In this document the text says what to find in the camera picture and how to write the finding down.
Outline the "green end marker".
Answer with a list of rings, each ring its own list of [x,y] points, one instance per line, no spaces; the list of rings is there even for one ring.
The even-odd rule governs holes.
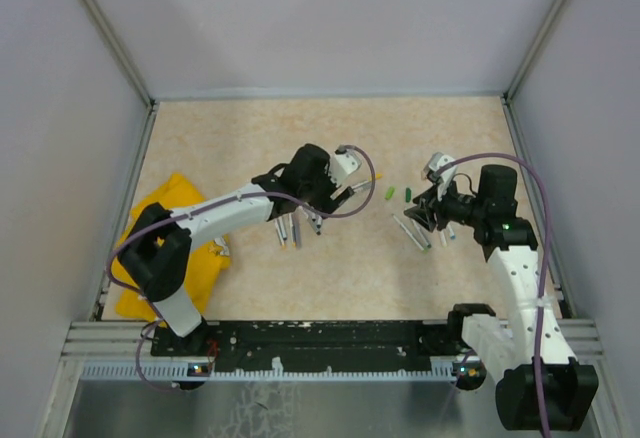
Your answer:
[[[424,229],[420,225],[415,225],[415,228],[416,228],[416,232],[420,235],[421,239],[424,241],[426,248],[430,249],[432,247],[432,244],[428,239]]]

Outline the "grey cap marker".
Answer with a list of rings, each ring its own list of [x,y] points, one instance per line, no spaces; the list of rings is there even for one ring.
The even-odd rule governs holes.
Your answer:
[[[418,240],[418,238],[409,230],[409,228],[401,221],[401,219],[396,214],[391,214],[393,220],[397,223],[397,225],[402,229],[402,231],[409,237],[412,243],[421,251],[425,251],[425,247]]]

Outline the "light blue marker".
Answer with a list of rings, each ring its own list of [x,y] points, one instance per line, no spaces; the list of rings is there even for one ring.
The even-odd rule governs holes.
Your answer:
[[[456,240],[456,233],[451,224],[447,224],[439,231],[440,241],[443,247],[447,247],[450,241]]]

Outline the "yellow cap white marker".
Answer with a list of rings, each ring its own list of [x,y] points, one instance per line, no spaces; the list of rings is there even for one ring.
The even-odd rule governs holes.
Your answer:
[[[382,178],[381,174],[376,174],[373,179],[368,178],[356,184],[349,185],[348,189],[351,190],[353,193],[363,192],[363,191],[369,190],[372,187],[372,185],[381,178]]]

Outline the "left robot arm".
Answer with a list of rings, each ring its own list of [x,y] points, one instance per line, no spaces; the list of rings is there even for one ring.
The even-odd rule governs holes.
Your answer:
[[[352,193],[336,191],[359,170],[360,159],[341,146],[330,154],[306,144],[288,163],[274,166],[238,190],[196,205],[167,209],[147,206],[115,253],[158,318],[173,332],[184,353],[201,352],[208,342],[204,318],[186,290],[192,252],[233,231],[273,221],[302,205],[330,215]]]

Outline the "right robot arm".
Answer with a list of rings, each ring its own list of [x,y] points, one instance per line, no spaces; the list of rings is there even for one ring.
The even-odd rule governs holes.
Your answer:
[[[435,155],[423,170],[431,187],[404,214],[430,232],[450,223],[472,228],[503,293],[509,326],[502,327],[485,304],[458,304],[446,330],[448,345],[461,354],[476,353],[495,383],[505,429],[577,431],[599,380],[593,366],[579,362],[557,322],[533,227],[517,214],[517,172],[485,165],[471,195],[458,191],[455,174],[451,157]]]

